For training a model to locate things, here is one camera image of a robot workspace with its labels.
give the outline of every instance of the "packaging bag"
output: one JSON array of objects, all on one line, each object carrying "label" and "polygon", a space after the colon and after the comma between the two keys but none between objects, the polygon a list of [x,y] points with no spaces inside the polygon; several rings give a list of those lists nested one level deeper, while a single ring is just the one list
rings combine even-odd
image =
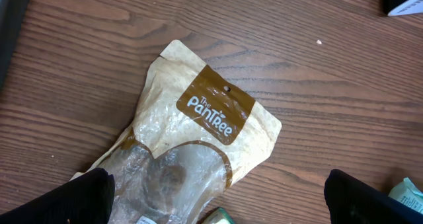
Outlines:
[{"label": "packaging bag", "polygon": [[389,193],[389,197],[423,214],[423,192],[409,178],[404,178],[396,185]]},{"label": "packaging bag", "polygon": [[133,122],[90,168],[114,175],[109,223],[195,223],[212,198],[270,156],[281,127],[172,41],[149,68]]}]

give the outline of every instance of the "brown label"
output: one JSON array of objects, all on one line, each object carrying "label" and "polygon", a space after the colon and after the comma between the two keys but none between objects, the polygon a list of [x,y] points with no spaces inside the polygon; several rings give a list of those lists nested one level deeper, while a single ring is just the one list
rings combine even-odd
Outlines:
[{"label": "brown label", "polygon": [[250,95],[206,65],[176,107],[222,144],[230,145],[244,127],[254,103]]}]

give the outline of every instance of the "pet treat bag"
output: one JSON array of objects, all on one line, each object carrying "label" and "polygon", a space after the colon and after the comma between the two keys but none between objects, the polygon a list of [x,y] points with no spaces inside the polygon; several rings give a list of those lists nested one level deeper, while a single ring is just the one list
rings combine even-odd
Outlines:
[{"label": "pet treat bag", "polygon": [[113,174],[109,223],[195,223],[267,159],[281,123],[175,40],[150,66],[132,124],[91,167]]}]

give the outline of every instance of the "white object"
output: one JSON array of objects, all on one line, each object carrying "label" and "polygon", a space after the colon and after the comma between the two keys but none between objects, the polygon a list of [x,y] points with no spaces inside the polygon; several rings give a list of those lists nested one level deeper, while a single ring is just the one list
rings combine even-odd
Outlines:
[{"label": "white object", "polygon": [[389,193],[389,197],[423,214],[423,193],[409,178],[396,185]]},{"label": "white object", "polygon": [[222,219],[220,221],[218,221],[216,224],[230,224],[228,220],[226,219]]},{"label": "white object", "polygon": [[392,9],[388,16],[409,15],[414,13],[423,13],[423,0],[407,0],[398,7]]},{"label": "white object", "polygon": [[150,218],[146,218],[142,216],[138,221],[137,224],[157,224],[155,221],[151,220]]}]

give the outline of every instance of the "wood grain surface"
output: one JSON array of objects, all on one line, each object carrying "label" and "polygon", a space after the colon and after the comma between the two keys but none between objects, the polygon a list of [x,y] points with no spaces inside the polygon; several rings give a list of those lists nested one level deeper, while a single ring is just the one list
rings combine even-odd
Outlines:
[{"label": "wood grain surface", "polygon": [[330,223],[333,168],[383,192],[406,176],[423,189],[422,15],[384,17],[380,0],[30,0],[0,95],[0,213],[101,156],[174,39],[284,125],[206,211]]}]

